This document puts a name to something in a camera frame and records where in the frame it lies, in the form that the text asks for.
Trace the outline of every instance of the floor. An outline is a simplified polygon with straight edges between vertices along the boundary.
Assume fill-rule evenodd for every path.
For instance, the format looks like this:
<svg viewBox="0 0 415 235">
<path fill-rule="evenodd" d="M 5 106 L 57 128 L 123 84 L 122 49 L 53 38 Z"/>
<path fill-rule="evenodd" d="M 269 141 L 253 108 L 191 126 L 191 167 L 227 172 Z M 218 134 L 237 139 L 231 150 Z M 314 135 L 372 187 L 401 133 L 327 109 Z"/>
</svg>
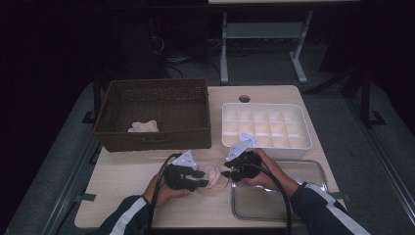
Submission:
<svg viewBox="0 0 415 235">
<path fill-rule="evenodd" d="M 217 40 L 209 42 L 213 53 L 203 62 L 184 60 L 187 55 L 176 52 L 176 56 L 170 58 L 175 63 L 167 70 L 168 76 L 205 77 L 208 85 L 220 85 L 217 43 Z M 228 59 L 228 85 L 291 84 L 305 91 L 335 76 L 319 70 L 327 45 L 307 42 L 300 61 L 308 83 L 300 84 L 288 55 L 296 43 L 295 40 L 235 42 Z M 304 94 L 302 98 L 347 209 L 372 234 L 415 234 L 414 221 L 407 213 L 404 199 L 396 193 L 393 178 L 389 177 L 391 170 L 384 164 L 391 162 L 411 199 L 410 195 L 415 195 L 414 135 L 393 110 L 388 96 L 375 84 L 372 84 L 370 111 L 379 112 L 386 124 L 372 125 L 370 129 L 363 126 L 358 116 L 359 93 L 351 99 L 341 95 L 345 81 L 341 80 L 318 94 Z M 84 121 L 91 111 L 93 93 L 90 84 L 74 105 L 27 192 L 10 224 L 9 234 L 64 235 L 91 231 L 77 228 L 73 223 L 82 192 L 94 169 L 97 151 L 99 153 L 99 143 L 91 132 L 92 124 Z M 294 234 L 306 234 L 306 231 L 298 228 Z"/>
</svg>

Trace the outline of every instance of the black cable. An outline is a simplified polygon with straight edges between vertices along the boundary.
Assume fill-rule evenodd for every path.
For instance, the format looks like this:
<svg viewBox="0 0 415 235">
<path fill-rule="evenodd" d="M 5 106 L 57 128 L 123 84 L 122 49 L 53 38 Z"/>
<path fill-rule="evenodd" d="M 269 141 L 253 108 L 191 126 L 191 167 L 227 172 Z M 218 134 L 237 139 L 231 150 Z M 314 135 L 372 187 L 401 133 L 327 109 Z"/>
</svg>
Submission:
<svg viewBox="0 0 415 235">
<path fill-rule="evenodd" d="M 284 203 L 286 206 L 286 211 L 287 211 L 287 234 L 291 235 L 291 230 L 292 230 L 292 219 L 291 219 L 291 208 L 290 208 L 290 201 L 288 199 L 288 195 L 287 192 L 284 190 L 284 187 L 282 186 L 281 182 L 277 179 L 277 177 L 275 177 L 270 171 L 255 165 L 255 164 L 244 164 L 246 166 L 253 166 L 257 169 L 259 169 L 261 172 L 263 172 L 264 174 L 268 175 L 268 177 L 270 177 L 272 179 L 272 181 L 274 181 L 274 183 L 278 186 L 278 188 L 280 188 L 281 193 L 283 195 L 284 198 Z"/>
<path fill-rule="evenodd" d="M 167 168 L 167 163 L 168 161 L 170 161 L 171 158 L 175 157 L 179 157 L 180 155 L 177 154 L 173 154 L 170 155 L 164 162 L 164 164 L 162 164 L 160 171 L 159 171 L 159 177 L 157 179 L 157 183 L 156 183 L 156 187 L 155 187 L 155 192 L 153 193 L 153 197 L 152 197 L 152 202 L 150 203 L 150 217 L 149 217 L 149 222 L 147 223 L 147 229 L 150 229 L 152 227 L 152 223 L 153 223 L 153 215 L 155 212 L 155 208 L 156 208 L 156 202 L 157 202 L 157 197 L 159 195 L 159 191 L 161 189 L 161 181 L 162 178 L 164 176 L 164 171 Z"/>
</svg>

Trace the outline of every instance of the sleeve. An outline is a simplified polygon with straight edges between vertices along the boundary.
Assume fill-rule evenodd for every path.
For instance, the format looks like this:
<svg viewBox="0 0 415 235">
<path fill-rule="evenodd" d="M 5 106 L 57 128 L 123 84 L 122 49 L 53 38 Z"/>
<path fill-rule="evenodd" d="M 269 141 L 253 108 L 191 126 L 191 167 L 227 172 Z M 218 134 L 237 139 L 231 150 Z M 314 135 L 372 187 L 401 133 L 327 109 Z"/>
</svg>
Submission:
<svg viewBox="0 0 415 235">
<path fill-rule="evenodd" d="M 369 234 L 338 201 L 314 184 L 304 182 L 291 198 L 291 204 L 311 235 Z"/>
<path fill-rule="evenodd" d="M 147 224 L 150 206 L 145 198 L 130 196 L 124 199 L 103 224 L 88 235 L 137 235 Z"/>
</svg>

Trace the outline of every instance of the stainless steel tray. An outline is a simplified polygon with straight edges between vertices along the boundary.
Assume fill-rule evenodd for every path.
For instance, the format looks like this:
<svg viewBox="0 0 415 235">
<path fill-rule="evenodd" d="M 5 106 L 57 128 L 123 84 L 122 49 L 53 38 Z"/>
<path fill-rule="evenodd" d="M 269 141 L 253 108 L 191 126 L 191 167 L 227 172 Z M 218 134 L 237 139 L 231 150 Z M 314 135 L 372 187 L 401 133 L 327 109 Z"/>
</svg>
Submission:
<svg viewBox="0 0 415 235">
<path fill-rule="evenodd" d="M 328 191 L 323 168 L 315 161 L 278 160 L 278 165 L 296 182 L 313 183 Z M 286 221 L 287 213 L 281 193 L 232 182 L 232 212 L 239 219 Z M 292 212 L 292 220 L 300 220 Z"/>
</svg>

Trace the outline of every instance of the controller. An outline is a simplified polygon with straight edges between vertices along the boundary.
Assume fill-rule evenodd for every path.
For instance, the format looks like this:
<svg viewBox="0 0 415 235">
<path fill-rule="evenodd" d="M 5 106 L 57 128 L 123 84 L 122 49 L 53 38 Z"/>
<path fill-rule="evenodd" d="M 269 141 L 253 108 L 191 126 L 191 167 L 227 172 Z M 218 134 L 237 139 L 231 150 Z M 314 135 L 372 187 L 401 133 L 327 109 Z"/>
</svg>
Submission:
<svg viewBox="0 0 415 235">
<path fill-rule="evenodd" d="M 261 166 L 262 159 L 253 151 L 244 152 L 238 158 L 226 162 L 225 166 L 231 168 L 231 171 L 222 172 L 222 174 L 239 182 L 243 178 L 255 178 L 259 175 L 260 170 L 252 165 Z"/>
<path fill-rule="evenodd" d="M 198 187 L 206 187 L 208 180 L 201 179 L 205 173 L 200 170 L 193 170 L 188 166 L 170 164 L 164 172 L 165 183 L 168 187 L 177 189 L 188 189 L 194 192 Z"/>
</svg>

